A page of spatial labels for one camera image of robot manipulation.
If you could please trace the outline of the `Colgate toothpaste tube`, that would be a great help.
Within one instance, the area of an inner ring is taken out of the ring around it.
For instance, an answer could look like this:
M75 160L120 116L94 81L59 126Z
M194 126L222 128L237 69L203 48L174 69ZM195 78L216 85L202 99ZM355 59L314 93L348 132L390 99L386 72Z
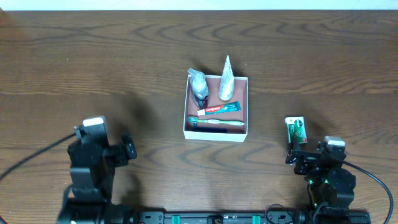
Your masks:
M229 112L235 112L235 111L240 111L241 107L238 101L232 102L232 103L227 103L223 105L218 105L218 106L212 106L209 108L204 108L202 110L197 111L198 116L205 116L205 115L211 115L211 114L221 114L221 113L229 113Z

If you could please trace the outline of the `white cream tube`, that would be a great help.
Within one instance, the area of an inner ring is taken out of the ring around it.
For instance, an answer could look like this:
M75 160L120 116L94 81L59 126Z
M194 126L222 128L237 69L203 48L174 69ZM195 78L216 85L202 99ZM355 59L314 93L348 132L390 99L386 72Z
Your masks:
M221 101L229 101L234 93L234 75L229 55L226 56L223 72L220 80L218 97Z

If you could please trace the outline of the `clear soap pump bottle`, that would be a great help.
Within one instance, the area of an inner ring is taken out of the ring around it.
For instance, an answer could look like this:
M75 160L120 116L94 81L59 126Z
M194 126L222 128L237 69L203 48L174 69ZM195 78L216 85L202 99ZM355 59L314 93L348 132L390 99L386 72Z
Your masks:
M193 101L200 110L204 109L208 105L209 96L205 74L192 68L189 68L187 72L191 76L190 88Z

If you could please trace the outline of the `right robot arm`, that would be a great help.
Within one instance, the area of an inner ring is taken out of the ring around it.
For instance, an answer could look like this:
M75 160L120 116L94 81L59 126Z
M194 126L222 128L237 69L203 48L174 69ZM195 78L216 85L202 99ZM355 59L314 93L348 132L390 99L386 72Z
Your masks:
M345 142L326 136L318 143L318 152L301 149L299 132L289 131L286 164L304 176L310 205L305 209L272 204L263 212L166 212L144 208L132 197L123 202L133 206L138 223L353 223L349 205L354 200L356 177L343 168Z

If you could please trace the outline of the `blue disposable razor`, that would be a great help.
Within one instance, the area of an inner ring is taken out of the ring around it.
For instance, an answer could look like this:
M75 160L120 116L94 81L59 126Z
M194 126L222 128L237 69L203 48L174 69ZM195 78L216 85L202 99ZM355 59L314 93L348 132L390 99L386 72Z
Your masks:
M209 128L209 127L200 127L198 123L193 123L193 131L201 132L201 133L227 133L228 130L225 128Z

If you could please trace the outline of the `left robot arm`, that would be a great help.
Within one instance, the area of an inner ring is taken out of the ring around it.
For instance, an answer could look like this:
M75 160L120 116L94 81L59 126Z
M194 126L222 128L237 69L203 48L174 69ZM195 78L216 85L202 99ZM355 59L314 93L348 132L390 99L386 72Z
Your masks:
M135 223L133 210L111 202L117 167L136 158L134 146L77 140L68 147L72 184L64 191L57 223Z

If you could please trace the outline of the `green white toothbrush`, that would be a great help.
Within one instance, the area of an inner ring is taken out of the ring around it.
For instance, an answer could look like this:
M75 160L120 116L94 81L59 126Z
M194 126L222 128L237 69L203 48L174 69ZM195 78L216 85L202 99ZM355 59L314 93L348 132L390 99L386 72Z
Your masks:
M243 126L244 122L242 121L225 121L219 119L199 119L195 116L188 116L187 121L189 123L208 123L208 124L227 124L232 126Z

